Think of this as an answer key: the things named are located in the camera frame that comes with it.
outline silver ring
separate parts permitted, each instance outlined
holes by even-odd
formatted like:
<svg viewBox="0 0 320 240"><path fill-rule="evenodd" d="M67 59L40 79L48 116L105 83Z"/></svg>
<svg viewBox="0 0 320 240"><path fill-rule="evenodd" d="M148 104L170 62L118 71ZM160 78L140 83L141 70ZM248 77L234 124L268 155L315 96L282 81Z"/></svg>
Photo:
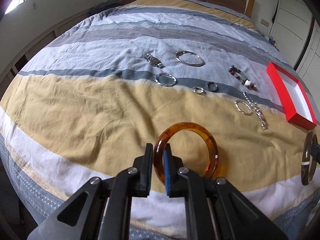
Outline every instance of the silver ring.
<svg viewBox="0 0 320 240"><path fill-rule="evenodd" d="M186 53L197 56L197 57L201 60L201 63L199 63L199 64L190 64L190 63L184 62L184 61L182 61L181 59L179 59L179 57L180 57L181 55L186 54ZM176 59L177 59L179 62L181 62L181 63L183 63L183 64L185 64L185 65L191 66L191 67L201 67L201 66L203 66L203 65L205 64L204 60L203 60L198 54L193 53L193 52L190 52L190 51L185 51L185 50L176 52Z"/></svg>
<svg viewBox="0 0 320 240"><path fill-rule="evenodd" d="M249 109L250 112L249 112L249 113L246 113L246 112L242 111L242 110L239 108L239 106L238 106L239 103L244 104L244 105ZM251 107L250 107L248 104L246 104L244 101L241 101L241 100L235 101L235 106L236 106L236 109L238 109L238 111L239 111L241 114L244 114L244 115L252 115L252 114L253 114L253 111L252 111Z"/></svg>
<svg viewBox="0 0 320 240"><path fill-rule="evenodd" d="M215 92L218 90L218 85L216 83L210 81L207 83L207 88L210 92Z"/></svg>
<svg viewBox="0 0 320 240"><path fill-rule="evenodd" d="M167 77L170 77L170 78L173 79L173 82L172 82L171 84L160 83L160 82L158 81L158 77L159 77L159 76L167 76ZM176 79L174 76L172 76L171 74L168 74L168 73L166 73L166 72L159 73L159 74L157 74L157 75L154 75L153 77L155 78L155 82L157 82L157 84L159 84L160 86L163 86L163 87L172 87L172 86L174 86L174 85L177 83L177 79Z"/></svg>
<svg viewBox="0 0 320 240"><path fill-rule="evenodd" d="M195 92L198 95L201 95L204 93L204 89L201 87L193 87L192 90L193 90L193 92Z"/></svg>

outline open red box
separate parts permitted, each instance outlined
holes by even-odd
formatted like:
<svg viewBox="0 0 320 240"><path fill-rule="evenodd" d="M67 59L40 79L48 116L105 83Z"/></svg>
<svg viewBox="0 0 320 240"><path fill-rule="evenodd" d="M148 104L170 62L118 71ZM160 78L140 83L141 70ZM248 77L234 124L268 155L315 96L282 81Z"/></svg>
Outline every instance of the open red box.
<svg viewBox="0 0 320 240"><path fill-rule="evenodd" d="M267 72L276 87L288 122L311 130L317 126L315 114L301 82L273 62Z"/></svg>

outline metal bolt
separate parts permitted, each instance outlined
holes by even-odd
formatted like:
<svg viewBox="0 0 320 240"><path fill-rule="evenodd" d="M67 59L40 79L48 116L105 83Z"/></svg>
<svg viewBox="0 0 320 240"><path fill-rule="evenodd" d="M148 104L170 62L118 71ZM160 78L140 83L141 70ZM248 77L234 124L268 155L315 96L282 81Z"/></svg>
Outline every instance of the metal bolt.
<svg viewBox="0 0 320 240"><path fill-rule="evenodd" d="M217 178L217 179L216 179L216 182L217 182L219 185L223 185L223 184L225 184L227 181L226 181L225 178L220 177L220 178Z"/></svg>
<svg viewBox="0 0 320 240"><path fill-rule="evenodd" d="M134 174L134 173L136 173L137 171L138 171L138 169L137 169L136 167L131 167L131 168L128 169L128 173L129 173L129 174Z"/></svg>
<svg viewBox="0 0 320 240"><path fill-rule="evenodd" d="M181 167L179 168L179 172L182 174L186 174L189 172L189 169L187 167Z"/></svg>
<svg viewBox="0 0 320 240"><path fill-rule="evenodd" d="M90 179L92 185L99 183L100 179L98 177L93 177Z"/></svg>

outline striped bed sheet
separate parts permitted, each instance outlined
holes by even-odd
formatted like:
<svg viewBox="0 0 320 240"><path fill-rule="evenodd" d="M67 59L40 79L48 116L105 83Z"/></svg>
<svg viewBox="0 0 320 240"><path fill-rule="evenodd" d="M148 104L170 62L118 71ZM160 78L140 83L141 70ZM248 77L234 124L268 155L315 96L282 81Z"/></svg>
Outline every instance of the striped bed sheet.
<svg viewBox="0 0 320 240"><path fill-rule="evenodd" d="M205 65L181 64L175 58L180 50L197 53ZM149 65L146 53L165 67ZM270 61L300 80L247 16L225 7L195 0L137 0L109 9L56 38L14 78L0 103L1 160L40 223L89 178L115 176L166 128L195 122L218 144L216 177L226 177L285 230L319 200L320 171L302 186L307 131L286 121L266 72ZM258 90L247 90L230 75L232 65ZM159 86L153 76L160 72L174 75L177 84ZM207 90L209 81L219 86L216 93L192 91L195 86ZM268 130L235 108L243 91L259 104ZM308 90L307 95L316 109ZM204 171L208 156L200 137L182 131L170 144L186 166ZM131 225L186 237L184 200L169 199L153 172L150 196L133 199Z"/></svg>

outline brown bangle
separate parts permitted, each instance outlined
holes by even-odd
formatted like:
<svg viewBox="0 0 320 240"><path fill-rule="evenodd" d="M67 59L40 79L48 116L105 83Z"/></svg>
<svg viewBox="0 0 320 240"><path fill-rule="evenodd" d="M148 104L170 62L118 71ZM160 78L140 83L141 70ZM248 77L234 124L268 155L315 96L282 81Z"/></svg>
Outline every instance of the brown bangle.
<svg viewBox="0 0 320 240"><path fill-rule="evenodd" d="M181 130L189 130L197 133L205 141L209 150L209 163L205 170L204 178L211 179L218 166L218 147L213 136L207 129L193 122L180 122L170 126L158 138L153 149L153 165L159 180L164 184L163 151L169 139Z"/></svg>
<svg viewBox="0 0 320 240"><path fill-rule="evenodd" d="M313 130L310 130L307 133L306 139L304 141L302 163L301 163L301 183L304 186L310 183L310 181L313 178L313 175L315 174L316 167L317 167L316 159L312 158L311 167L309 170L311 146L313 144L318 144L318 138L316 133Z"/></svg>

